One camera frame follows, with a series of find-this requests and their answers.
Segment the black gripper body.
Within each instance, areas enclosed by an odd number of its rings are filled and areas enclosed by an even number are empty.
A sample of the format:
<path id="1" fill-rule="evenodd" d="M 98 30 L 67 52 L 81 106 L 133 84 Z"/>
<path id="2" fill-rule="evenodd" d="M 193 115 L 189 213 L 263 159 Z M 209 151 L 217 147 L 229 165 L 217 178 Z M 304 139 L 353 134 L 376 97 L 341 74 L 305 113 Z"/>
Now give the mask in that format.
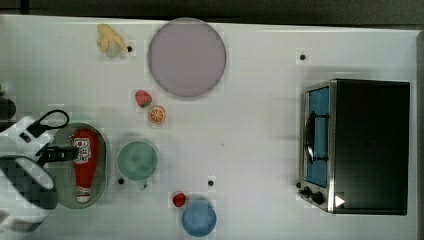
<path id="1" fill-rule="evenodd" d="M 78 157 L 78 153 L 78 147 L 47 145 L 36 153 L 35 160 L 38 165 L 45 165 L 52 162 L 73 161 Z"/>

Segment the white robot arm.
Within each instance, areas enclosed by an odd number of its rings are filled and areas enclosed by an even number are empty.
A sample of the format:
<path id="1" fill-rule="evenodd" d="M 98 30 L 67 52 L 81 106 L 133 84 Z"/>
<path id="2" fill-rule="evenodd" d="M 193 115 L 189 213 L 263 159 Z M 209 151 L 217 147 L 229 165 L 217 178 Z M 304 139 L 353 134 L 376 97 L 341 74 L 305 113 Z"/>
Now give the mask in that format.
<path id="1" fill-rule="evenodd" d="M 52 162 L 77 158 L 78 149 L 56 146 L 55 128 L 43 118 L 24 117 L 1 132 L 1 237 L 23 239 L 35 231 L 58 204 Z"/>

